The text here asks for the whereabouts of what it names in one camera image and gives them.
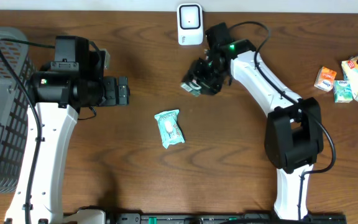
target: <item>gray basket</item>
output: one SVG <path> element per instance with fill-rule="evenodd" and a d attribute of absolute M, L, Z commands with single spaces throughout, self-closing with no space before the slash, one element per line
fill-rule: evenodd
<path fill-rule="evenodd" d="M 1 38 L 27 40 L 17 29 L 0 27 Z M 0 42 L 1 50 L 22 82 L 35 67 L 27 56 L 28 46 Z M 23 92 L 0 59 L 0 193 L 13 192 L 19 180 L 27 140 L 27 102 Z"/>

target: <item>wooden table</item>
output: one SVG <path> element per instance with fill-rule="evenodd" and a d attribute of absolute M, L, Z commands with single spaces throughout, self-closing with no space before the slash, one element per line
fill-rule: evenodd
<path fill-rule="evenodd" d="M 272 29 L 265 63 L 304 98 L 315 97 L 337 147 L 337 162 L 311 177 L 308 208 L 343 212 L 358 223 L 358 102 L 335 104 L 333 93 L 313 87 L 318 70 L 338 72 L 358 53 L 358 15 L 205 13 L 204 26 L 259 21 Z M 59 34 L 78 35 L 111 54 L 106 75 L 127 76 L 129 106 L 98 108 L 71 137 L 63 181 L 64 212 L 85 205 L 144 213 L 232 213 L 271 210 L 276 171 L 264 151 L 265 116 L 238 82 L 216 96 L 195 98 L 180 88 L 201 46 L 177 42 L 174 12 L 0 11 L 0 26 L 20 29 L 30 41 L 53 44 Z M 243 26 L 235 36 L 261 43 L 265 32 Z M 30 48 L 37 66 L 53 51 Z M 162 147 L 154 115 L 178 108 L 186 143 Z M 83 110 L 81 117 L 89 115 Z M 316 169 L 331 159 L 328 142 Z M 12 194 L 0 195 L 0 223 Z"/>

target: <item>basket mesh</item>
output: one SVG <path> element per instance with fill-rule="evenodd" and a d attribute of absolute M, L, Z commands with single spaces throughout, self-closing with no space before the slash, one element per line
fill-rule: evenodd
<path fill-rule="evenodd" d="M 34 64 L 27 56 L 27 48 L 23 51 L 22 44 L 2 41 L 0 46 L 13 69 L 21 71 L 18 75 L 22 82 L 35 72 Z M 19 64 L 22 54 L 25 54 L 25 60 L 24 63 Z M 7 123 L 0 126 L 0 128 L 3 128 L 0 140 L 0 193 L 3 193 L 15 191 L 19 180 L 27 139 L 27 102 L 23 92 L 18 89 L 1 59 L 0 78 L 12 80 L 12 87 L 9 91 L 14 94 Z"/>

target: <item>black base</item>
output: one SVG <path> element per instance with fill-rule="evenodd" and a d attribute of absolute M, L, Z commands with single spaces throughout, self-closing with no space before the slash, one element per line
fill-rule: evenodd
<path fill-rule="evenodd" d="M 139 215 L 136 213 L 123 213 L 116 217 L 117 224 L 220 224 L 228 221 L 232 221 L 233 224 L 347 224 L 345 215 L 308 215 L 301 222 L 279 220 L 269 213 L 246 213 L 244 215 Z"/>

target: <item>wire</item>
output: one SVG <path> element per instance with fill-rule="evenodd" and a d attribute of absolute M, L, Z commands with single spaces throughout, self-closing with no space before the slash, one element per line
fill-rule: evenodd
<path fill-rule="evenodd" d="M 53 45 L 37 44 L 37 43 L 33 43 L 33 42 L 17 40 L 17 39 L 10 39 L 10 38 L 1 38 L 0 41 L 9 41 L 9 42 L 15 42 L 15 43 L 19 43 L 19 44 L 27 44 L 27 45 L 31 45 L 31 46 L 35 46 L 35 47 L 43 47 L 43 48 L 49 48 L 49 49 L 55 48 L 55 46 L 53 46 Z"/>
<path fill-rule="evenodd" d="M 90 106 L 89 109 L 93 112 L 93 116 L 90 116 L 89 118 L 78 118 L 78 121 L 84 121 L 86 119 L 92 119 L 96 117 L 96 110 L 93 106 Z"/>
<path fill-rule="evenodd" d="M 335 164 L 335 160 L 336 160 L 336 150 L 335 150 L 335 145 L 333 142 L 333 139 L 331 138 L 331 136 L 329 135 L 327 129 L 323 126 L 323 124 L 313 115 L 311 114 L 308 110 L 305 110 L 304 108 L 302 108 L 302 106 L 295 101 L 294 99 L 290 98 L 289 96 L 287 96 L 285 94 L 285 91 L 281 91 L 281 89 L 279 89 L 278 86 L 276 86 L 267 76 L 266 74 L 262 71 L 262 69 L 259 66 L 259 62 L 257 61 L 257 56 L 261 50 L 261 48 L 266 44 L 266 42 L 269 40 L 269 38 L 271 37 L 271 31 L 270 29 L 265 26 L 264 24 L 260 23 L 260 22 L 255 22 L 255 21 L 246 21 L 246 22 L 241 22 L 238 23 L 236 25 L 233 25 L 229 28 L 229 31 L 232 30 L 233 28 L 243 25 L 243 24 L 255 24 L 258 26 L 261 26 L 262 28 L 264 28 L 268 34 L 267 37 L 265 38 L 265 40 L 259 45 L 259 47 L 257 48 L 257 50 L 255 51 L 254 54 L 254 62 L 255 62 L 255 67 L 257 68 L 257 70 L 259 71 L 259 73 L 263 76 L 263 78 L 266 80 L 266 82 L 268 82 L 282 97 L 284 97 L 286 100 L 288 100 L 289 102 L 291 102 L 292 104 L 294 104 L 295 106 L 297 106 L 299 109 L 301 109 L 306 115 L 308 115 L 323 131 L 323 133 L 325 134 L 325 136 L 327 137 L 329 146 L 331 147 L 331 153 L 332 153 L 332 158 L 331 158 L 331 162 L 329 163 L 329 165 L 324 168 L 324 169 L 320 169 L 320 170 L 311 170 L 311 171 L 306 171 L 303 172 L 300 175 L 300 189 L 299 189 L 299 201 L 298 201 L 298 219 L 301 220 L 301 202 L 302 202 L 302 191 L 303 191 L 303 181 L 305 180 L 305 175 L 308 174 L 321 174 L 323 172 L 327 172 L 329 171 Z"/>
<path fill-rule="evenodd" d="M 12 41 L 12 39 L 2 38 L 2 39 L 0 39 L 0 41 Z M 14 40 L 14 42 L 21 43 L 21 44 L 29 44 L 29 45 L 38 46 L 38 47 L 47 46 L 47 45 L 35 44 L 35 43 L 30 43 L 30 42 L 21 41 L 21 40 L 20 41 L 19 40 Z M 1 48 L 0 48 L 0 58 L 1 58 L 2 62 L 4 63 L 4 65 L 6 66 L 6 68 L 11 73 L 13 79 L 15 79 L 15 81 L 16 81 L 17 85 L 19 86 L 19 88 L 22 90 L 27 102 L 29 103 L 30 109 L 31 109 L 32 113 L 34 114 L 35 123 L 37 125 L 37 138 L 35 139 L 37 141 L 37 143 L 35 144 L 34 157 L 32 159 L 32 163 L 31 163 L 29 181 L 28 181 L 28 184 L 27 184 L 27 190 L 25 192 L 25 204 L 24 204 L 24 215 L 25 215 L 24 220 L 25 220 L 26 224 L 30 224 L 31 189 L 32 189 L 32 183 L 33 183 L 33 179 L 34 179 L 35 167 L 37 165 L 37 158 L 38 158 L 38 154 L 39 154 L 39 151 L 40 151 L 40 145 L 41 145 L 41 140 L 42 140 L 41 122 L 40 122 L 40 118 L 38 116 L 38 113 L 35 110 L 34 105 L 31 103 L 29 93 L 25 89 L 23 83 L 20 81 L 20 78 L 16 75 L 15 71 L 13 70 L 13 68 L 11 67 L 9 62 L 6 60 L 4 54 L 1 51 Z"/>

